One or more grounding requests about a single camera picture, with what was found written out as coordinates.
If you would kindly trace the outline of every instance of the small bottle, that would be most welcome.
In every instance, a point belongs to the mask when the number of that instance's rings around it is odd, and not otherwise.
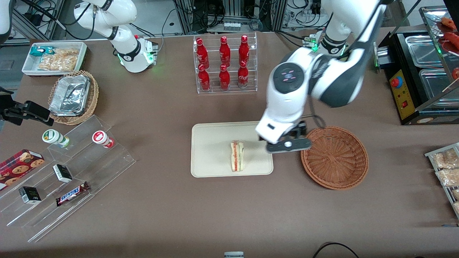
[[[247,69],[247,62],[241,60],[239,62],[239,70],[237,71],[237,86],[241,89],[247,88],[249,82],[249,70]]]
[[[46,143],[55,144],[60,148],[65,148],[70,143],[70,139],[67,136],[62,135],[54,129],[46,130],[41,136],[41,139]]]
[[[201,89],[203,91],[209,91],[210,90],[210,79],[209,79],[209,74],[204,68],[203,64],[198,65],[198,78],[199,78],[199,84],[201,85]]]
[[[239,46],[239,63],[242,60],[246,61],[246,64],[249,62],[249,44],[248,44],[248,37],[247,35],[243,35],[241,37],[241,45]]]
[[[226,67],[231,65],[231,50],[228,46],[228,39],[225,36],[220,38],[220,60]]]
[[[204,65],[205,69],[209,69],[209,55],[207,53],[207,49],[204,46],[202,39],[197,38],[196,39],[196,44],[198,45],[198,48],[196,50],[196,54],[198,55],[198,61],[200,64]]]
[[[228,91],[230,89],[230,73],[226,70],[226,65],[220,65],[220,88],[223,91]]]
[[[92,135],[92,141],[96,144],[102,145],[106,149],[109,149],[115,145],[115,140],[111,137],[108,137],[104,131],[96,131]]]

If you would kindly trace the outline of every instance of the round wicker basket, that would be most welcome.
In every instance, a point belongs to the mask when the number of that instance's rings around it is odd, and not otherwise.
[[[306,172],[321,186],[346,190],[360,184],[368,172],[368,154],[360,140],[349,131],[329,126],[308,134],[309,150],[301,151]]]
[[[63,123],[66,125],[76,125],[76,124],[79,124],[79,123],[82,123],[88,120],[88,118],[91,117],[92,114],[94,113],[95,107],[97,106],[97,98],[99,97],[99,86],[97,85],[97,82],[95,81],[94,77],[86,71],[77,71],[77,72],[69,73],[69,74],[64,75],[64,77],[77,76],[77,75],[87,76],[91,80],[90,91],[88,93],[88,99],[86,101],[85,112],[83,113],[83,115],[79,117],[58,117],[53,114],[50,114],[50,117],[54,119],[54,122],[56,123]],[[56,90],[56,86],[57,86],[57,82],[54,84],[54,87],[51,90],[51,94],[48,98],[48,105],[51,104],[51,100],[53,99],[54,91]]]

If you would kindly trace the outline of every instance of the red coca-cola bottle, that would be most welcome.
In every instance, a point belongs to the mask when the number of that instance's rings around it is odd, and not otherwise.
[[[249,82],[249,70],[247,69],[247,62],[245,60],[241,60],[239,62],[239,70],[237,71],[237,85],[239,88],[244,89],[247,88]]]
[[[226,70],[226,65],[220,65],[220,88],[223,91],[228,91],[230,89],[230,73]]]
[[[207,54],[207,49],[202,43],[201,38],[196,39],[196,44],[198,48],[196,50],[196,54],[198,55],[198,61],[200,64],[204,65],[205,69],[209,69],[209,55]]]
[[[226,65],[226,67],[230,67],[231,65],[231,50],[230,46],[228,46],[228,39],[225,36],[220,38],[220,60],[222,64]]]
[[[210,90],[209,74],[207,73],[203,64],[198,65],[198,70],[199,70],[198,79],[199,79],[199,84],[201,85],[201,89],[203,91],[209,91]]]
[[[248,42],[248,37],[247,35],[243,35],[241,37],[241,45],[239,46],[239,63],[241,63],[242,60],[246,61],[246,63],[249,62],[249,44]]]

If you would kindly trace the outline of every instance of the aluminum foil container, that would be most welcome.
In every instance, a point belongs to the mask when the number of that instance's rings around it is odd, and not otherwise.
[[[51,100],[51,113],[59,117],[83,115],[90,83],[84,75],[61,78]]]

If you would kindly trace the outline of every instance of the brown tablecloth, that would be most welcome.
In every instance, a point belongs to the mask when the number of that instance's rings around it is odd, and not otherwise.
[[[459,141],[458,126],[401,126],[382,73],[369,70],[346,107],[316,101],[328,125],[350,130],[367,148],[369,172],[358,187],[317,185],[298,152],[274,154],[267,176],[190,174],[192,126],[258,120],[268,75],[292,50],[284,42],[258,33],[258,92],[198,95],[192,37],[166,39],[158,64],[139,74],[119,64],[108,41],[88,41],[85,69],[100,87],[95,114],[138,161],[38,243],[27,243],[20,228],[0,220],[0,256],[201,258],[241,250],[247,258],[304,258],[338,241],[361,257],[457,257],[459,229],[440,227],[457,220],[423,154]],[[24,76],[17,100],[47,106],[55,80]],[[52,128],[66,133],[73,127]],[[23,148],[45,149],[46,129],[35,121],[6,124],[0,160]],[[342,247],[323,252],[351,255]]]

